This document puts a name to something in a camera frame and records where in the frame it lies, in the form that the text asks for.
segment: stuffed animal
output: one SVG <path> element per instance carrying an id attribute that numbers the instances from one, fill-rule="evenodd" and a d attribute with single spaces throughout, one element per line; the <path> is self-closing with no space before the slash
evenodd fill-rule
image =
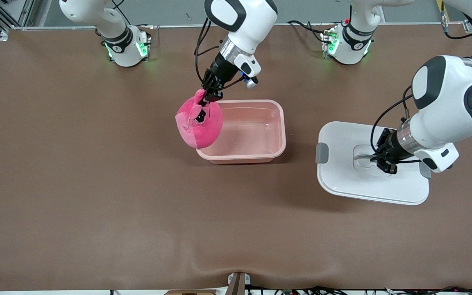
<path id="1" fill-rule="evenodd" d="M 211 102 L 204 107 L 199 105 L 205 92 L 205 89 L 200 89 L 193 97 L 187 99 L 175 117 L 179 134 L 191 148 L 195 149 L 204 149 L 212 145 L 220 136 L 223 127 L 223 114 L 217 103 Z M 195 119 L 202 110 L 204 110 L 204 120 L 199 123 Z"/>

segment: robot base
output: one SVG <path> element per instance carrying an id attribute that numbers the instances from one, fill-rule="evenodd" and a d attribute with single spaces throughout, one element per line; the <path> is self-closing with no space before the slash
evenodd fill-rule
<path id="1" fill-rule="evenodd" d="M 123 53 L 116 53 L 107 47 L 110 61 L 122 67 L 133 67 L 142 60 L 148 60 L 150 53 L 150 41 L 147 32 L 140 30 L 135 26 L 129 26 L 133 33 L 131 43 L 125 48 Z"/>
<path id="2" fill-rule="evenodd" d="M 342 24 L 330 28 L 326 31 L 326 34 L 320 34 L 320 37 L 324 41 L 331 42 L 331 44 L 322 43 L 324 58 L 333 57 L 337 62 L 344 65 L 354 65 L 360 62 L 367 55 L 369 46 L 371 46 L 371 41 L 365 46 L 359 43 L 361 47 L 358 50 L 352 50 L 351 45 L 343 39 Z"/>
<path id="3" fill-rule="evenodd" d="M 379 138 L 383 129 L 377 127 L 374 138 Z M 320 185 L 337 196 L 402 205 L 423 203 L 429 195 L 431 174 L 422 163 L 400 164 L 398 173 L 391 175 L 369 159 L 358 157 L 373 154 L 371 130 L 369 125 L 343 122 L 322 128 L 316 155 Z"/>

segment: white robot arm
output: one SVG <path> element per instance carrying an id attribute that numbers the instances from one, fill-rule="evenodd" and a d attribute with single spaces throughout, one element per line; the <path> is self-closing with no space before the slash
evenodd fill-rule
<path id="1" fill-rule="evenodd" d="M 345 65 L 358 63 L 367 54 L 371 38 L 380 24 L 381 6 L 404 6 L 414 0 L 349 0 L 349 22 L 330 29 L 324 40 L 329 41 L 326 52 Z"/>
<path id="2" fill-rule="evenodd" d="M 220 88 L 239 71 L 248 88 L 257 84 L 262 69 L 254 52 L 272 29 L 278 10 L 273 0 L 205 0 L 204 5 L 208 18 L 229 31 L 203 78 L 203 103 L 208 103 L 223 98 Z"/>
<path id="3" fill-rule="evenodd" d="M 472 0 L 446 0 L 472 18 Z M 399 129 L 386 129 L 378 141 L 378 167 L 395 174 L 396 164 L 416 156 L 433 172 L 456 161 L 453 145 L 472 136 L 472 58 L 436 56 L 414 75 L 418 113 Z"/>
<path id="4" fill-rule="evenodd" d="M 105 8 L 108 2 L 110 0 L 59 0 L 59 6 L 71 21 L 95 26 L 105 40 L 110 57 L 118 65 L 137 65 L 148 57 L 148 35 L 135 26 L 128 26 L 114 9 Z"/>

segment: brown mat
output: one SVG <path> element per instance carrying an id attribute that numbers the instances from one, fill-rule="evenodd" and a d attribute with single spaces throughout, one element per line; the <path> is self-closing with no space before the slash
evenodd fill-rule
<path id="1" fill-rule="evenodd" d="M 327 194 L 314 163 L 323 125 L 372 124 L 425 61 L 468 55 L 471 40 L 382 26 L 346 67 L 310 32 L 275 27 L 256 53 L 259 86 L 225 97 L 281 103 L 287 150 L 216 166 L 174 122 L 200 84 L 198 32 L 162 29 L 134 68 L 108 62 L 92 31 L 0 43 L 0 290 L 212 288 L 233 271 L 270 288 L 472 287 L 472 139 L 417 207 Z M 213 29 L 204 48 L 224 36 Z"/>

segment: pink plastic container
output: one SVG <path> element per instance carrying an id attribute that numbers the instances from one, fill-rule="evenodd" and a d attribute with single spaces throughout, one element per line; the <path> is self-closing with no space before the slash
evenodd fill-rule
<path id="1" fill-rule="evenodd" d="M 273 100 L 218 101 L 223 112 L 220 137 L 196 150 L 215 164 L 267 163 L 285 151 L 283 109 Z"/>

